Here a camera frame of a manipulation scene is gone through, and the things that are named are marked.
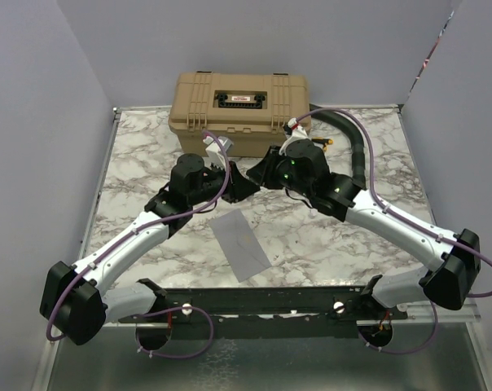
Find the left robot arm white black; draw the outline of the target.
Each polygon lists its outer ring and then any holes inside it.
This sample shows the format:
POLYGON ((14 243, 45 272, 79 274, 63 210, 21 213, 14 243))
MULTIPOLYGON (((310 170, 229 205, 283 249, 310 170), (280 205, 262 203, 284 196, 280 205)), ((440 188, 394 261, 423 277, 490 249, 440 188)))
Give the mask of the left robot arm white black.
POLYGON ((142 315, 150 322, 160 319, 165 301, 158 296, 158 287, 137 282, 114 289, 113 283, 140 257, 181 230, 195 213, 218 200, 240 202, 259 190, 235 162, 220 168, 206 166, 196 154, 180 156, 167 185, 117 237, 71 266, 59 261, 50 268, 40 304, 40 313, 48 321, 47 339, 57 339, 52 334, 57 328, 76 345, 83 345, 106 323, 131 315, 142 315))

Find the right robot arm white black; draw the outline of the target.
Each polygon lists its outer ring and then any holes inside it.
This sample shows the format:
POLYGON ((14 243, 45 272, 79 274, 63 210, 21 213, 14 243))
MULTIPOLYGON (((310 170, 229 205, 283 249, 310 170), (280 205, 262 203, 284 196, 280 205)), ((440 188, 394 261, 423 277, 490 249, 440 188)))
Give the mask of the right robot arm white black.
POLYGON ((430 300, 447 310, 462 308, 481 268, 473 255, 479 238, 472 231, 455 234, 411 217, 420 226, 416 230, 399 221, 361 182, 332 172, 322 149, 309 139, 285 149, 271 147, 247 175, 266 189, 295 191, 321 214, 365 228, 421 262, 416 270, 373 277, 359 299, 366 317, 377 319, 388 308, 415 301, 430 300))

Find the grey envelope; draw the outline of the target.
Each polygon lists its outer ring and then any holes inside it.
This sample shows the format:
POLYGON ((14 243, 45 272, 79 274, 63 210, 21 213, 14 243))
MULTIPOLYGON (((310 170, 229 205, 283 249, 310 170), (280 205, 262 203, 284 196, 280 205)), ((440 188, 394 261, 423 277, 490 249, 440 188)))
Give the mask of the grey envelope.
POLYGON ((271 268, 268 256, 239 209, 214 218, 209 225, 240 283, 271 268))

